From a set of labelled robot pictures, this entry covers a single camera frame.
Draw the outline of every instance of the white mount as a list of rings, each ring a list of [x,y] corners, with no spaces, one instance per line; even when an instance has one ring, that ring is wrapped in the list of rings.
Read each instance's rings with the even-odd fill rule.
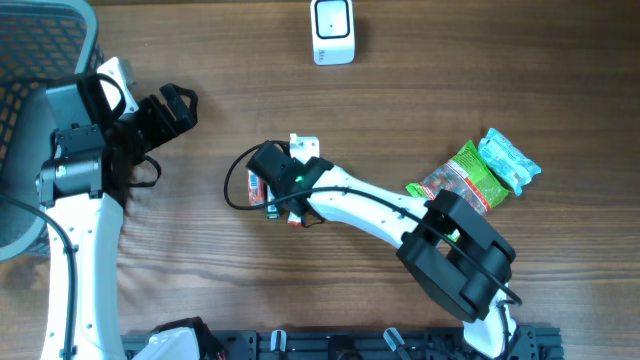
[[[311,1],[313,60],[318,65],[348,64],[356,54],[351,0]]]

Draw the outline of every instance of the blue packet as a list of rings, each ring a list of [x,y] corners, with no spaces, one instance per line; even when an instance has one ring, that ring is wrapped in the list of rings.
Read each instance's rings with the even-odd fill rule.
[[[522,194],[522,187],[531,182],[542,169],[518,150],[498,130],[491,128],[478,144],[480,157],[515,192]]]

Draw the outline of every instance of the gray bin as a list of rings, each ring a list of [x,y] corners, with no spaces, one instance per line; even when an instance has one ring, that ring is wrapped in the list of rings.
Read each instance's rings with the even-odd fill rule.
[[[34,185],[56,122],[36,79],[95,70],[98,19],[83,0],[0,0],[0,192],[39,207]],[[48,255],[44,222],[0,202],[0,261]]]

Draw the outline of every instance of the wood grain surface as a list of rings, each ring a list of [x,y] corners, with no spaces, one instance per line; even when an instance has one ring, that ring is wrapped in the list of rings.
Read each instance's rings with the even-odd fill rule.
[[[355,4],[354,64],[313,64],[306,3],[98,7],[100,44],[144,96],[173,82],[200,123],[153,152],[163,176],[128,203],[122,333],[202,316],[213,329],[419,329],[460,323],[384,242],[230,209],[246,148],[318,136],[352,175],[404,193],[490,127],[543,169],[488,221],[513,245],[519,322],[562,329],[568,359],[640,352],[637,1]],[[153,176],[147,167],[136,177]],[[246,201],[246,174],[232,196]],[[48,261],[0,265],[0,359],[43,343]]]

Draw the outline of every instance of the blue basket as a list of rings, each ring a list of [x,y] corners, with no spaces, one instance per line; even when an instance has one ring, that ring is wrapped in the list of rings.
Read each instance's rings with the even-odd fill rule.
[[[50,114],[34,110],[42,107],[35,99],[43,93],[43,85],[37,79],[56,79],[95,70],[104,61],[97,36],[98,19],[83,0],[0,0],[0,191],[3,193],[39,206],[34,180],[50,156],[51,145],[38,141],[34,146],[29,140],[41,139],[42,132],[50,132],[45,125],[50,127],[55,119],[42,125],[41,118],[51,118]],[[0,261],[21,253],[48,255],[46,234],[41,219],[0,204]]]

